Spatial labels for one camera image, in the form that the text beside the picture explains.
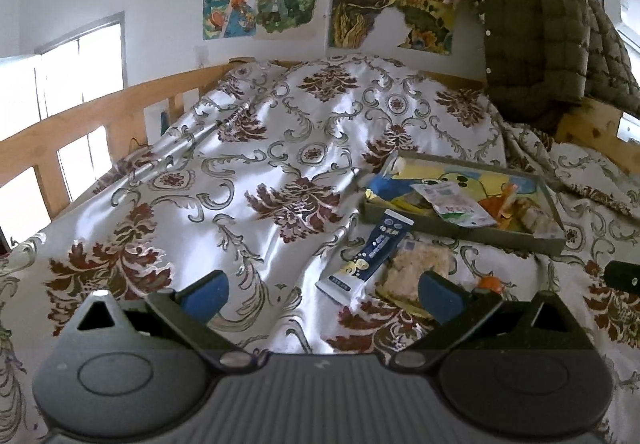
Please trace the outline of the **white green snack pouch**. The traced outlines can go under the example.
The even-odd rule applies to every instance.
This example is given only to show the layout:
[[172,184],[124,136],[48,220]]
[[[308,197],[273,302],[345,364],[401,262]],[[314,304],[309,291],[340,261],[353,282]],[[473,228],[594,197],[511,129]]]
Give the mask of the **white green snack pouch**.
[[411,188],[428,201],[445,222],[462,228],[495,227],[496,221],[455,183],[426,181]]

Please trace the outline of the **yellow green biscuit packet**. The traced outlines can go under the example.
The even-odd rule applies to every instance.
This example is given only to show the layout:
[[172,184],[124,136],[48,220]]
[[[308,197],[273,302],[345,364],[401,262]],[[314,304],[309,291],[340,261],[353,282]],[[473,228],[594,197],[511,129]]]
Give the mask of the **yellow green biscuit packet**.
[[400,213],[410,213],[420,216],[429,216],[434,213],[432,205],[426,201],[420,193],[411,189],[404,195],[385,199],[368,189],[366,191],[367,204],[377,205],[378,207],[392,209]]

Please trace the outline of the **orange mandarin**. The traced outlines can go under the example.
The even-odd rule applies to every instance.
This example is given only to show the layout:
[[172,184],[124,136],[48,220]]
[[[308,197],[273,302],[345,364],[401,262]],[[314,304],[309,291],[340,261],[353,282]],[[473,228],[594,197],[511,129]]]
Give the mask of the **orange mandarin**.
[[498,294],[503,294],[503,282],[496,276],[484,276],[477,284],[478,289],[489,290]]

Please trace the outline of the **wooden bed frame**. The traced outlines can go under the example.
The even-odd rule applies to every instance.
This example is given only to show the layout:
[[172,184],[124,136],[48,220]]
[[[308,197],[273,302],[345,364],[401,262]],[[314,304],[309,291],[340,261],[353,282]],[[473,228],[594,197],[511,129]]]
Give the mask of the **wooden bed frame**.
[[363,179],[397,151],[541,177],[563,223],[639,234],[639,182],[577,135],[506,121],[472,82],[397,60],[338,56],[246,62],[160,78],[99,98],[113,170],[96,185],[122,203],[220,217],[294,243],[344,226]]

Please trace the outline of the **grey tray with frog picture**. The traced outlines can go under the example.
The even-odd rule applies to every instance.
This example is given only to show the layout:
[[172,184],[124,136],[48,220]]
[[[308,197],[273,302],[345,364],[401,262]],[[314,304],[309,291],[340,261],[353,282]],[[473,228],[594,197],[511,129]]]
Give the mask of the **grey tray with frog picture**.
[[566,234],[541,177],[452,158],[393,153],[364,191],[363,217],[387,210],[413,229],[515,251],[561,254]]

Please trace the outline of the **clear nut bar packet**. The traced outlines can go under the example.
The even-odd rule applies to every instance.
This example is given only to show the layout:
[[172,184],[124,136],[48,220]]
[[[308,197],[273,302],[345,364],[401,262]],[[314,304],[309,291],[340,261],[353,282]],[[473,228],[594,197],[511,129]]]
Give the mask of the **clear nut bar packet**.
[[554,219],[530,198],[516,198],[512,203],[516,219],[535,238],[560,239],[564,231]]

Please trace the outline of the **sunflower painting poster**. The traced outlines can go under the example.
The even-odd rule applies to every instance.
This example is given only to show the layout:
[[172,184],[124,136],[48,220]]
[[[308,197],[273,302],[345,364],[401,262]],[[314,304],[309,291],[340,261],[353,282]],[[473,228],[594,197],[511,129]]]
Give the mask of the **sunflower painting poster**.
[[392,24],[383,26],[390,44],[417,52],[449,55],[456,14],[445,0],[331,0],[328,45],[358,49],[389,11]]

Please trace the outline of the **olive quilted jacket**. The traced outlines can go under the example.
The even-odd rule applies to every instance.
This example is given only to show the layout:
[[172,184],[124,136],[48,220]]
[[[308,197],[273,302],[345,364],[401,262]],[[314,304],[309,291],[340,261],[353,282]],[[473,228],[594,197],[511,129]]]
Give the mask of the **olive quilted jacket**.
[[552,134],[592,98],[639,113],[639,85],[599,0],[483,0],[488,96],[510,123]]

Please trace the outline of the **clear rice cracker packet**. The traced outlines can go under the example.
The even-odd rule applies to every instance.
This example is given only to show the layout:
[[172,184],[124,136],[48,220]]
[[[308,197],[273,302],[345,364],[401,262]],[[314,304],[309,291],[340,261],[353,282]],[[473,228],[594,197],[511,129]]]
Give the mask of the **clear rice cracker packet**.
[[418,296],[420,277],[426,271],[434,271],[448,278],[451,268],[452,256],[447,248],[407,239],[398,245],[381,280],[376,284],[376,292],[384,300],[414,316],[427,317]]

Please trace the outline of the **floral satin bedspread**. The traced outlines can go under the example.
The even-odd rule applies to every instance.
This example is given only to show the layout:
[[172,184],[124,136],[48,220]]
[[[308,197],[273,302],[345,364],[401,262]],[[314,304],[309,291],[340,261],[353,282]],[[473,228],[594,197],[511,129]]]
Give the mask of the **floral satin bedspread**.
[[547,179],[566,231],[559,256],[438,246],[462,285],[495,277],[510,300],[559,294],[614,378],[605,441],[637,442],[639,299],[608,288],[604,269],[638,260],[638,179],[598,152],[506,123],[478,90],[361,55],[239,66],[2,259],[2,441],[43,437],[32,378],[94,290],[134,300],[222,271],[229,300],[212,326],[250,351],[386,355],[426,334],[427,321],[377,297],[346,309],[317,288],[364,244],[364,186],[400,150]]

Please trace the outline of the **orange snack bag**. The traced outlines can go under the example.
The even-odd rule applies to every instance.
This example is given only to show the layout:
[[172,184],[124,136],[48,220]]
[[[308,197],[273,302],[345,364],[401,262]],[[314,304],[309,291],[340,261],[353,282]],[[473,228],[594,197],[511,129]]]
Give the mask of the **orange snack bag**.
[[500,195],[482,199],[478,204],[496,221],[500,228],[506,228],[512,217],[512,204],[518,192],[518,185],[506,184]]

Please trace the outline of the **navy blue stick sachet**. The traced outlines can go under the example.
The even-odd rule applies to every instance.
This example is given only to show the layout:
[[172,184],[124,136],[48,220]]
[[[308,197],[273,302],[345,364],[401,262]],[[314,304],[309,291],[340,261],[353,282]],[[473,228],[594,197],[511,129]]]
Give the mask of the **navy blue stick sachet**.
[[387,209],[364,247],[338,271],[321,278],[316,287],[333,301],[343,306],[351,305],[411,227],[412,219]]

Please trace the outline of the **white air conditioner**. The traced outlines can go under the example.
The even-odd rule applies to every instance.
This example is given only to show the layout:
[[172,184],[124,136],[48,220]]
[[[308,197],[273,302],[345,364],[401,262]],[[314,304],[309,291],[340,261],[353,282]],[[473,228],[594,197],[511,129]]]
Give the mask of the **white air conditioner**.
[[633,0],[602,0],[604,10],[627,43],[639,48],[639,4]]

